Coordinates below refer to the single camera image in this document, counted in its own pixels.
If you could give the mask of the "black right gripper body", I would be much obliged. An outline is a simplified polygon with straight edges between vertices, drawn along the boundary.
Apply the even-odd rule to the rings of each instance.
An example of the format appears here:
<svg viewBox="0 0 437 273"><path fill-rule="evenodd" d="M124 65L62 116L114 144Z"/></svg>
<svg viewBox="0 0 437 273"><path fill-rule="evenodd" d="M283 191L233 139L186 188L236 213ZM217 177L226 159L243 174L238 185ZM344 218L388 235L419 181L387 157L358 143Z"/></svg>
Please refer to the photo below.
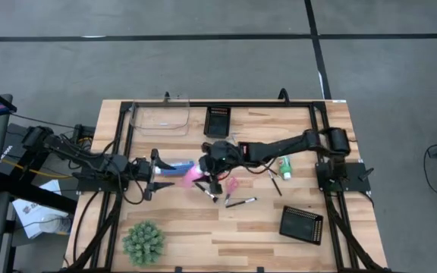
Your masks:
<svg viewBox="0 0 437 273"><path fill-rule="evenodd" d="M207 155L210 159L209 173L212 181L219 181L224 172L241 165L241 149L230 142L220 140L207 144Z"/></svg>

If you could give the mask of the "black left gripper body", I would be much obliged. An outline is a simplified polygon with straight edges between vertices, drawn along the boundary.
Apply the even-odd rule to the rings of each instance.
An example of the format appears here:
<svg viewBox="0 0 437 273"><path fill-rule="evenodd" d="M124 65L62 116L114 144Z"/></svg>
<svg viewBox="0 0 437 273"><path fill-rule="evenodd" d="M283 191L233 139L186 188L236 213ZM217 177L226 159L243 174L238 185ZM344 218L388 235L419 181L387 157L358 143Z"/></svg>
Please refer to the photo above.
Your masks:
<svg viewBox="0 0 437 273"><path fill-rule="evenodd" d="M136 172L135 181L141 181L146 183L146 187L143 189L143 199L151 200L152 192L154 190L154 176L155 176L155 163L159 157L159 151L152 149L150 154L150 161L139 161L138 170Z"/></svg>

